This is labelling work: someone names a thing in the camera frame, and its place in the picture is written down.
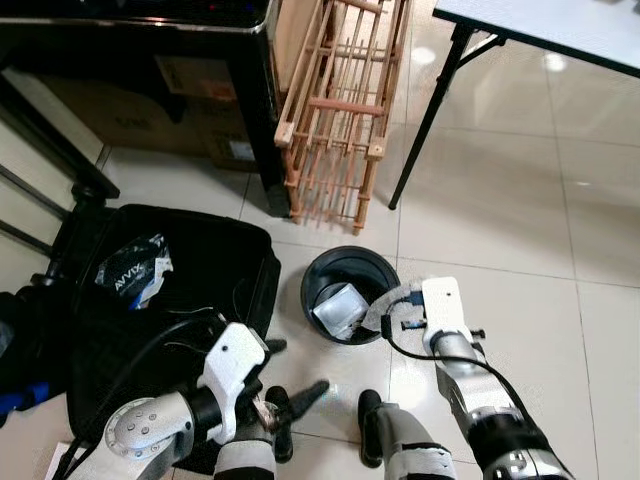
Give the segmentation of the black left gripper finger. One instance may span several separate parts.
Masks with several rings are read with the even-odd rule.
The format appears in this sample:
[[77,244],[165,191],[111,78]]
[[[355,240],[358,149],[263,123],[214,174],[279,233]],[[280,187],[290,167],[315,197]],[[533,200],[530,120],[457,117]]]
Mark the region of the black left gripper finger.
[[315,381],[310,387],[297,390],[293,394],[285,393],[284,411],[291,417],[305,416],[315,406],[315,403],[329,392],[330,387],[332,384],[329,383],[329,380],[321,379]]

